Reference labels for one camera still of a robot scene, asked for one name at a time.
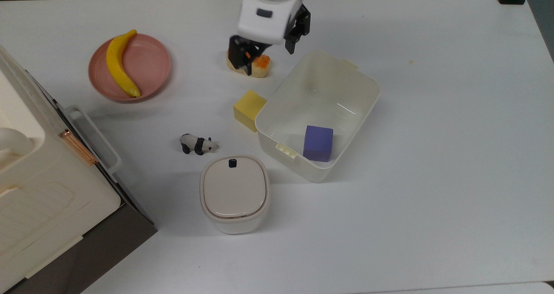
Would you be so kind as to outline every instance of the pink plate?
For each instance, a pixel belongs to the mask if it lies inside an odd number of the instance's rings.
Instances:
[[[116,101],[142,101],[158,91],[171,69],[170,55],[164,44],[145,34],[136,34],[129,39],[123,51],[123,68],[137,85],[141,96],[129,97],[115,83],[107,69],[106,51],[111,39],[103,43],[89,63],[89,79],[93,87],[105,97]]]

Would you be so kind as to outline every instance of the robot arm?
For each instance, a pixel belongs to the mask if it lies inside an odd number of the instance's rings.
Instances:
[[[238,35],[229,40],[229,60],[251,74],[251,63],[263,51],[285,40],[290,54],[310,32],[310,12],[302,0],[242,0]]]

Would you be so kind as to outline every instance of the white canister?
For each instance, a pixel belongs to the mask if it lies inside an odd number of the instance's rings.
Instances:
[[[264,164],[251,155],[212,160],[200,177],[200,203],[206,216],[224,233],[256,229],[269,209]]]

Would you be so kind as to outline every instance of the canister lid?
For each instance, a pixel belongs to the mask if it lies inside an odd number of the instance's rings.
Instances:
[[[205,208],[216,217],[255,214],[267,200],[267,173],[248,155],[226,156],[204,168],[200,186]]]

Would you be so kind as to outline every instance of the orange roe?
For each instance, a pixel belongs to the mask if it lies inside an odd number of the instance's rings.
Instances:
[[[269,56],[261,55],[257,57],[254,61],[252,61],[252,63],[260,69],[266,69],[267,66],[269,66]]]

